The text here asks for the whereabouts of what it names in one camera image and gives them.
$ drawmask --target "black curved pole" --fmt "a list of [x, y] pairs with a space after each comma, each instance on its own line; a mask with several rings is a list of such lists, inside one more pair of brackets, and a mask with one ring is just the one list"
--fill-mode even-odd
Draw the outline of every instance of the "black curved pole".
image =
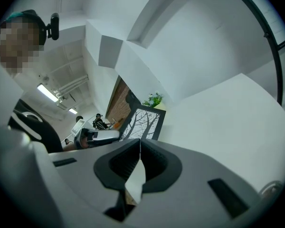
[[260, 11], [260, 9], [256, 6], [256, 4], [252, 0], [242, 0], [246, 6], [250, 9], [253, 15], [256, 17], [257, 21], [261, 25], [264, 31], [264, 37], [267, 38], [272, 55], [274, 57], [275, 62], [275, 70], [276, 70], [276, 81], [277, 81], [277, 102], [282, 105], [283, 100], [283, 74], [282, 74], [282, 66], [281, 60], [278, 51], [282, 48], [281, 45], [278, 46], [274, 37], [274, 34], [268, 25], [264, 15]]

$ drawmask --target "black metal frame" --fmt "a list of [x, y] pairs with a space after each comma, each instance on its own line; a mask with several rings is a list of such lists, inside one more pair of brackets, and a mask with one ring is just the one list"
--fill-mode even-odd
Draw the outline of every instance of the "black metal frame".
[[282, 105], [283, 100], [283, 74], [282, 74], [282, 65], [279, 55], [279, 50], [285, 47], [285, 41], [281, 44], [277, 45], [274, 34], [267, 23], [264, 15], [260, 11], [260, 9], [256, 6], [256, 4], [252, 0], [242, 0], [246, 6], [250, 9], [253, 15], [256, 17], [257, 21], [261, 25], [264, 31], [264, 37], [267, 38], [274, 62], [275, 62], [275, 70], [276, 70], [276, 80], [277, 80], [277, 102]]
[[155, 108], [148, 107], [148, 106], [144, 106], [144, 105], [141, 105], [141, 104], [135, 104], [133, 106], [133, 108], [131, 109], [130, 114], [128, 115], [128, 117], [124, 121], [122, 127], [119, 129], [120, 136], [122, 136], [122, 134], [124, 133], [125, 129], [127, 128], [128, 124], [130, 123], [130, 121], [131, 121], [131, 119], [132, 119], [132, 117], [135, 114], [137, 109], [141, 109], [141, 110], [145, 110], [145, 111], [149, 111], [149, 112], [160, 114], [160, 117], [158, 119], [155, 131], [154, 131], [154, 134], [153, 134], [153, 137], [152, 137], [152, 139], [158, 140], [158, 137], [159, 137], [159, 135], [161, 133], [163, 120], [164, 120], [165, 115], [166, 115], [166, 111], [155, 109]]

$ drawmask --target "black slot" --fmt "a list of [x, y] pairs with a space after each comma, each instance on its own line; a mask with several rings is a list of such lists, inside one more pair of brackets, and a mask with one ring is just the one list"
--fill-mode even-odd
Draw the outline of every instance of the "black slot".
[[222, 179], [208, 181], [208, 184], [232, 218], [235, 218], [248, 210], [249, 207]]
[[75, 160], [74, 158], [69, 158], [69, 159], [60, 160], [60, 161], [53, 161], [53, 164], [56, 167], [58, 167], [58, 166], [68, 165], [68, 164], [74, 163], [76, 161], [77, 160]]

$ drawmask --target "black picture frame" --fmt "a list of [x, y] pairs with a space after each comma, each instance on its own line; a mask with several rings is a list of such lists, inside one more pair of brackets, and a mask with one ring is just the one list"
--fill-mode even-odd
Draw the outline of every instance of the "black picture frame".
[[159, 137], [159, 135], [161, 133], [163, 120], [164, 120], [165, 115], [166, 115], [166, 111], [160, 110], [160, 109], [155, 109], [155, 108], [148, 107], [148, 106], [141, 105], [141, 104], [135, 104], [133, 106], [133, 108], [131, 108], [130, 114], [127, 116], [127, 118], [124, 121], [122, 127], [119, 129], [120, 137], [123, 135], [124, 131], [126, 130], [126, 128], [128, 126], [128, 124], [131, 122], [132, 117], [134, 116], [135, 112], [138, 109], [145, 110], [145, 111], [152, 112], [152, 113], [157, 113], [157, 114], [160, 115], [159, 119], [158, 119], [158, 122], [157, 122], [157, 125], [156, 125], [156, 128], [154, 130], [154, 134], [153, 134], [153, 136], [151, 138], [151, 139], [154, 139], [154, 140], [158, 140], [158, 137]]

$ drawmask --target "person wearing headset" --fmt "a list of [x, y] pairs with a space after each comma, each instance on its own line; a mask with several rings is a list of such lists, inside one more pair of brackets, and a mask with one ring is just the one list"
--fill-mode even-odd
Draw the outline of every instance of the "person wearing headset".
[[[21, 73], [23, 64], [29, 62], [29, 57], [44, 46], [47, 30], [34, 10], [14, 12], [0, 24], [0, 64], [11, 77]], [[21, 99], [8, 125], [25, 132], [32, 141], [43, 143], [48, 153], [76, 149], [74, 143], [63, 148], [54, 128]]]

